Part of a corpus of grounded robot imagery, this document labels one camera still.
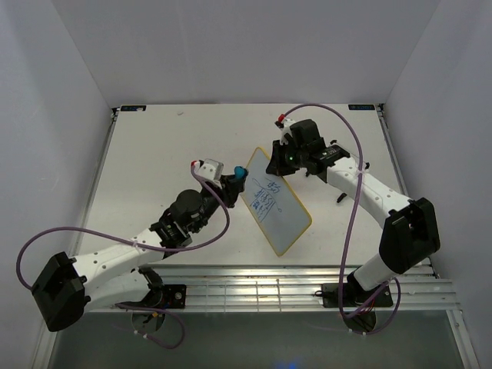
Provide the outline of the blue whiteboard eraser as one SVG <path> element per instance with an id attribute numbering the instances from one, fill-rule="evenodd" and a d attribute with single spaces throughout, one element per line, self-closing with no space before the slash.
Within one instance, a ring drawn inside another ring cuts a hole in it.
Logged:
<path id="1" fill-rule="evenodd" d="M 248 176 L 248 170 L 242 166 L 234 167 L 234 179 L 238 181 L 243 181 Z"/>

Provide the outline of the yellow framed small whiteboard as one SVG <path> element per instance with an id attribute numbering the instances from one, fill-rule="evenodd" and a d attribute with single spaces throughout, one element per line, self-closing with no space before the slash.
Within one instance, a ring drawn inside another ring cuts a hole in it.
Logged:
<path id="1" fill-rule="evenodd" d="M 312 217 L 287 181 L 266 172 L 270 157 L 257 147 L 241 197 L 274 253 L 281 257 L 309 229 Z"/>

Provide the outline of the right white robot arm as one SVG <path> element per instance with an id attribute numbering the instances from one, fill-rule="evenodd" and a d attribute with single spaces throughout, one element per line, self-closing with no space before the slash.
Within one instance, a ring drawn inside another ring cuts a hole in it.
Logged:
<path id="1" fill-rule="evenodd" d="M 381 226 L 376 255 L 343 278 L 336 290 L 336 302 L 344 306 L 365 305 L 383 283 L 440 249 L 436 214 L 430 201 L 411 199 L 365 173 L 365 167 L 347 149 L 336 141 L 326 143 L 311 119 L 280 118 L 275 124 L 281 137 L 272 143 L 268 174 L 284 177 L 304 169 L 352 198 Z"/>

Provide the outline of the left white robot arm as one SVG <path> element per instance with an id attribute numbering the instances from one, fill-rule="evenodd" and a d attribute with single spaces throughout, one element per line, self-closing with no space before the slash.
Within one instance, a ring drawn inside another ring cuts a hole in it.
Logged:
<path id="1" fill-rule="evenodd" d="M 70 258 L 65 252 L 52 256 L 30 291 L 50 332 L 70 327 L 84 313 L 107 306 L 160 311 L 175 306 L 169 290 L 150 264 L 174 254 L 213 244 L 224 236 L 193 244 L 218 210 L 235 206 L 244 191 L 248 170 L 241 166 L 232 175 L 212 181 L 193 175 L 201 190 L 182 191 L 157 222 L 131 239 L 112 235 L 114 245 Z"/>

